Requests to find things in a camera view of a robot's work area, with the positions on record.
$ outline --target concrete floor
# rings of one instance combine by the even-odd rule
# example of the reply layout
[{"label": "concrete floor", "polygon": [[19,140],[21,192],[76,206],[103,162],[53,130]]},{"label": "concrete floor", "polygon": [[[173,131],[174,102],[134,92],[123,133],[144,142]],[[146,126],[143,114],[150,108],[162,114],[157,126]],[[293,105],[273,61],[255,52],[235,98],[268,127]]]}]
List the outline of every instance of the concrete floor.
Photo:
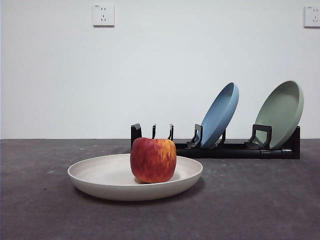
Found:
[{"label": "concrete floor", "polygon": [[300,160],[199,159],[192,188],[153,201],[99,199],[71,184],[71,164],[129,144],[2,140],[1,239],[320,239],[320,139],[301,141]]}]

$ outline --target green plate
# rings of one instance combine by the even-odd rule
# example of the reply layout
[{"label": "green plate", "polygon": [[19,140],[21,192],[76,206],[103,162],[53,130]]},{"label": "green plate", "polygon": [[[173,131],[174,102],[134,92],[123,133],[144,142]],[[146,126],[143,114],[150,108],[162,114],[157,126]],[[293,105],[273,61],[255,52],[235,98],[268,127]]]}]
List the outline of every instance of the green plate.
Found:
[{"label": "green plate", "polygon": [[[265,100],[255,124],[272,126],[270,149],[279,149],[294,133],[304,109],[304,94],[295,81],[280,84]],[[256,144],[265,142],[267,134],[256,132]]]}]

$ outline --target beige plate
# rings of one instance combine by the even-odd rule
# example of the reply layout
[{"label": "beige plate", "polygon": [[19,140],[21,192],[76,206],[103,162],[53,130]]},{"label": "beige plate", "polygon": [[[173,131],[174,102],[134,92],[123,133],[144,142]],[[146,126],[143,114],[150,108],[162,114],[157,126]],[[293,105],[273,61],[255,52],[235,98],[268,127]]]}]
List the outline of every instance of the beige plate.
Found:
[{"label": "beige plate", "polygon": [[118,201],[143,201],[169,197],[192,187],[203,166],[177,156],[173,177],[166,182],[142,183],[131,172],[130,154],[99,156],[71,165],[68,174],[81,191],[94,197]]}]

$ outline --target wall socket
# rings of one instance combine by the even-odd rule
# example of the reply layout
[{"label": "wall socket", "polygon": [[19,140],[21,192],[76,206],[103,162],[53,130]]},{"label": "wall socket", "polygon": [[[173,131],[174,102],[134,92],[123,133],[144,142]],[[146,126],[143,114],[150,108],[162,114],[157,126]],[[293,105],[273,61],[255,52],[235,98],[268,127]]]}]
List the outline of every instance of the wall socket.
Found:
[{"label": "wall socket", "polygon": [[304,27],[320,28],[320,6],[304,7]]},{"label": "wall socket", "polygon": [[115,26],[115,5],[104,3],[92,6],[92,24],[94,27]]}]

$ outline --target apple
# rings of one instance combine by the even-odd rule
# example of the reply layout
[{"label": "apple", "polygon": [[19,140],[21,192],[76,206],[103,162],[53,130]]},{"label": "apple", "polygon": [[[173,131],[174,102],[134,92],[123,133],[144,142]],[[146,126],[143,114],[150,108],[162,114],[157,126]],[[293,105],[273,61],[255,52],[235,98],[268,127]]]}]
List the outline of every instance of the apple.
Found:
[{"label": "apple", "polygon": [[131,171],[141,182],[168,181],[174,175],[176,163],[176,145],[170,139],[139,137],[132,144]]}]

